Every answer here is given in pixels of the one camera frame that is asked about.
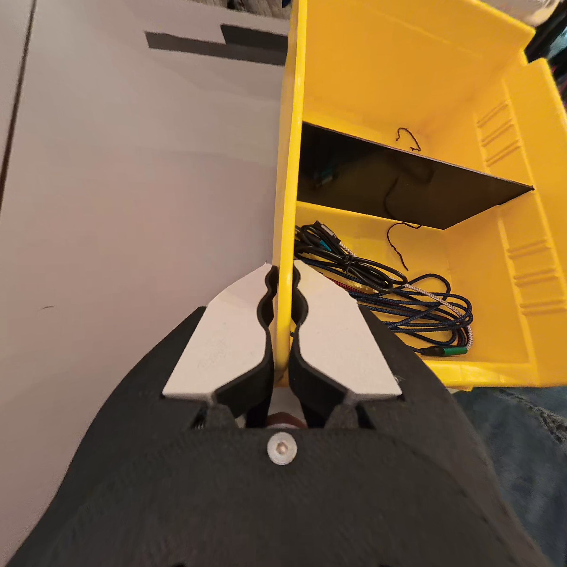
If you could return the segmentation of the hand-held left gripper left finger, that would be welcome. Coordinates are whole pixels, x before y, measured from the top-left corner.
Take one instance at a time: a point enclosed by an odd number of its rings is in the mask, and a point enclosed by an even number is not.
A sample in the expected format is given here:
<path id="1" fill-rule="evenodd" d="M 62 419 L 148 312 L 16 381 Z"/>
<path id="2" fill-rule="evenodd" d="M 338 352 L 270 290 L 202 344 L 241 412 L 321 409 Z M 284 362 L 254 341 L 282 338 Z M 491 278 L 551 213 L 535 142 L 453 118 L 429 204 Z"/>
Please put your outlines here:
<path id="1" fill-rule="evenodd" d="M 248 428 L 264 428 L 274 388 L 270 324 L 278 267 L 264 264 L 215 296 L 162 395 L 223 405 Z"/>

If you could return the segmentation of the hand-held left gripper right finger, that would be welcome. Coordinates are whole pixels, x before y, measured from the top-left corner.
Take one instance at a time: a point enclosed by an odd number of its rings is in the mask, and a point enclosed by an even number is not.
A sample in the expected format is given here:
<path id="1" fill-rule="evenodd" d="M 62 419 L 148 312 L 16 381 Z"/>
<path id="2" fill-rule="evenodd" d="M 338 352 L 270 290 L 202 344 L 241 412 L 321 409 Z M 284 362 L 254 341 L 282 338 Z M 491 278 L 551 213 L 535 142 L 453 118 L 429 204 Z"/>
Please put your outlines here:
<path id="1" fill-rule="evenodd" d="M 308 428 L 324 428 L 337 407 L 403 401 L 365 313 L 346 289 L 294 261 L 288 376 Z"/>

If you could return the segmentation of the yellow plastic bin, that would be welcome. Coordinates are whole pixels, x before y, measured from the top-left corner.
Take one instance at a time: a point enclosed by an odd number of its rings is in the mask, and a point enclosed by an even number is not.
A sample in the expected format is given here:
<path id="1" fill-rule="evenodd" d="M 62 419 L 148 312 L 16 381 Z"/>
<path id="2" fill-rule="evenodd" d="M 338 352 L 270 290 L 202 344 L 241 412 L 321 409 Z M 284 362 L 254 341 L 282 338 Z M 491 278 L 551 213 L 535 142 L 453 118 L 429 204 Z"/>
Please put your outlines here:
<path id="1" fill-rule="evenodd" d="M 304 122 L 534 187 L 448 229 L 397 226 L 413 279 L 473 307 L 466 356 L 425 358 L 449 388 L 566 385 L 566 115 L 534 30 L 479 1 L 294 1 L 282 86 L 273 261 L 276 368 L 290 351 L 297 222 L 401 270 L 396 221 L 298 201 Z"/>

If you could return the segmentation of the black loose thread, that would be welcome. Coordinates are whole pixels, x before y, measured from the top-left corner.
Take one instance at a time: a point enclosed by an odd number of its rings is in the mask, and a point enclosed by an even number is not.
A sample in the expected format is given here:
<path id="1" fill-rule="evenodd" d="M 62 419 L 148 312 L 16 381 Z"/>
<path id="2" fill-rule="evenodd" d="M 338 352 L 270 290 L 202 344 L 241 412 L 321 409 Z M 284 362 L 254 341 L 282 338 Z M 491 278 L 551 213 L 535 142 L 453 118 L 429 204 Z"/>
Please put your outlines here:
<path id="1" fill-rule="evenodd" d="M 421 145 L 414 134 L 405 127 L 399 127 L 396 131 L 395 142 L 402 144 L 407 151 L 421 152 Z"/>
<path id="2" fill-rule="evenodd" d="M 390 225 L 390 227 L 387 228 L 386 231 L 386 239 L 387 242 L 389 244 L 389 246 L 393 249 L 393 251 L 397 254 L 398 258 L 400 259 L 401 265 L 403 266 L 405 271 L 409 271 L 409 268 L 405 262 L 405 259 L 402 255 L 402 253 L 400 252 L 400 250 L 398 249 L 397 246 L 394 245 L 392 238 L 391 238 L 391 233 L 392 230 L 397 227 L 397 226 L 405 226 L 408 227 L 412 230 L 419 230 L 420 228 L 422 228 L 422 224 L 415 224 L 415 223 L 409 223 L 409 222 L 405 222 L 405 221 L 396 221 L 395 223 L 393 223 L 392 225 Z"/>

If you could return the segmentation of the person's leg in jeans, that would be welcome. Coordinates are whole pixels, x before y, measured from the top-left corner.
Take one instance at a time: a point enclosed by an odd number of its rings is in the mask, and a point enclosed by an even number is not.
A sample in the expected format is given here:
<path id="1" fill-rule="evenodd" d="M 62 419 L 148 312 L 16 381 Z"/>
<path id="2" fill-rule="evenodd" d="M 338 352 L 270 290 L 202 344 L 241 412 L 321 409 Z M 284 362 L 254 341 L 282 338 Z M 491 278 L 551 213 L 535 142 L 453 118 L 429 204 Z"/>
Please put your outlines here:
<path id="1" fill-rule="evenodd" d="M 555 566 L 566 566 L 566 387 L 474 388 L 454 399 L 525 531 Z"/>

